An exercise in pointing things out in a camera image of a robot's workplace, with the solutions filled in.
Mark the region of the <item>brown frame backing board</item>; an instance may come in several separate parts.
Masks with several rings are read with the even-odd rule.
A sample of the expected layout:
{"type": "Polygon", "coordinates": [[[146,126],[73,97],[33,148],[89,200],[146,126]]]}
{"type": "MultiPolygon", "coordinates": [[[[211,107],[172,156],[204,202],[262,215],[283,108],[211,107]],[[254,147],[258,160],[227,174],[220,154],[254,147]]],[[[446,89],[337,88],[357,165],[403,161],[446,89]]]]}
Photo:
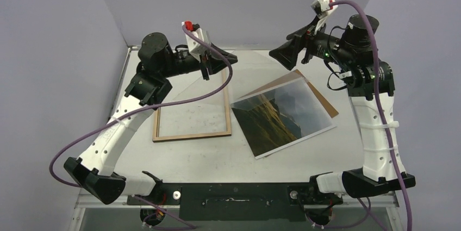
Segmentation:
{"type": "Polygon", "coordinates": [[[315,97],[319,100],[319,102],[321,103],[321,105],[324,107],[324,109],[326,110],[326,112],[331,118],[334,118],[339,115],[339,112],[336,110],[336,108],[331,105],[331,103],[321,94],[321,92],[299,70],[291,71],[259,88],[256,88],[253,91],[250,91],[249,93],[241,96],[240,98],[248,97],[249,95],[252,95],[254,93],[259,93],[269,88],[279,86],[283,83],[287,83],[291,80],[296,80],[299,78],[302,78],[307,83],[307,85],[309,86],[309,88],[311,89],[315,97]]]}

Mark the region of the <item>clear glass pane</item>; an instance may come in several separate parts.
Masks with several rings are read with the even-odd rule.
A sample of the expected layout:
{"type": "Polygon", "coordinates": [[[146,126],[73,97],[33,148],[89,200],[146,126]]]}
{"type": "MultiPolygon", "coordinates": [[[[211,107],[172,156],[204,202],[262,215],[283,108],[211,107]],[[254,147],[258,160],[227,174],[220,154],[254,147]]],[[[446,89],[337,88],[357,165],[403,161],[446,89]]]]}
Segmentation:
{"type": "Polygon", "coordinates": [[[232,80],[226,86],[230,111],[231,104],[241,96],[290,72],[265,52],[234,51],[233,54],[238,57],[238,62],[232,66],[232,80]]]}

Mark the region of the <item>landscape photo print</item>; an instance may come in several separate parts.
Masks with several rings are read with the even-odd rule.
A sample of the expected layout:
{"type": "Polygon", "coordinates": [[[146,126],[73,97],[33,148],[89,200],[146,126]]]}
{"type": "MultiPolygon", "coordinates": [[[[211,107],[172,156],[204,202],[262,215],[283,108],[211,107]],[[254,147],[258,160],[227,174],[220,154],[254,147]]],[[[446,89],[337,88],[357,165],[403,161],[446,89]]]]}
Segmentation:
{"type": "Polygon", "coordinates": [[[230,107],[256,159],[335,128],[303,78],[241,97],[230,107]]]}

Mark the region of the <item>wooden picture frame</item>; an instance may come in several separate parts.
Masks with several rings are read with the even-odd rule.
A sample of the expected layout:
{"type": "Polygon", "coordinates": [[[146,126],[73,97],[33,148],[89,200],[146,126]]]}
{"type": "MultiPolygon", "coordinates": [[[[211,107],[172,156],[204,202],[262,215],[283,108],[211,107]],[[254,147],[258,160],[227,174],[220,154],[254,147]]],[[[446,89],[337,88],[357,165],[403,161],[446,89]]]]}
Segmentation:
{"type": "Polygon", "coordinates": [[[158,108],[153,114],[153,142],[231,136],[228,87],[187,104],[158,108]]]}

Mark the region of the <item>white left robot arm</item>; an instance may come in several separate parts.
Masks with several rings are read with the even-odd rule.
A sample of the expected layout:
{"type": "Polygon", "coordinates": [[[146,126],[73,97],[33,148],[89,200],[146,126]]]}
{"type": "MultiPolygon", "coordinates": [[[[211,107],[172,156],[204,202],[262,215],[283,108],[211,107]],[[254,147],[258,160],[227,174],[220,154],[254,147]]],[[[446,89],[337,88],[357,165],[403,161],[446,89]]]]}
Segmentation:
{"type": "Polygon", "coordinates": [[[213,44],[196,59],[192,48],[174,52],[160,32],[146,35],[138,50],[136,74],[125,89],[119,106],[97,138],[78,157],[69,157],[64,169],[72,179],[103,204],[111,204],[122,195],[141,195],[148,204],[161,200],[160,179],[149,172],[148,179],[115,173],[117,161],[139,127],[158,108],[172,90],[168,78],[202,71],[204,79],[228,65],[237,63],[236,55],[213,44]]]}

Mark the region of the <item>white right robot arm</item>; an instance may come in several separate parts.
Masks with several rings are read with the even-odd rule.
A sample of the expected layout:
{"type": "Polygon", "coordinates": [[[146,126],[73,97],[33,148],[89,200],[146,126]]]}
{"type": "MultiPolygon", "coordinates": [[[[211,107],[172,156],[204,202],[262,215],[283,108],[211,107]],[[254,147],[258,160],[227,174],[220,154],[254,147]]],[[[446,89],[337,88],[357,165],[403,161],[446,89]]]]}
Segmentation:
{"type": "Polygon", "coordinates": [[[319,23],[315,18],[289,34],[285,43],[269,55],[288,70],[296,66],[300,52],[305,53],[303,64],[318,57],[326,66],[339,67],[335,75],[344,82],[348,93],[363,145],[364,163],[357,169],[312,176],[308,198],[321,203],[333,193],[364,198],[414,187],[416,179],[404,168],[396,141],[393,71],[388,63],[373,58],[370,33],[366,30],[369,23],[376,31],[378,20],[353,15],[340,38],[323,29],[316,31],[319,23]]]}

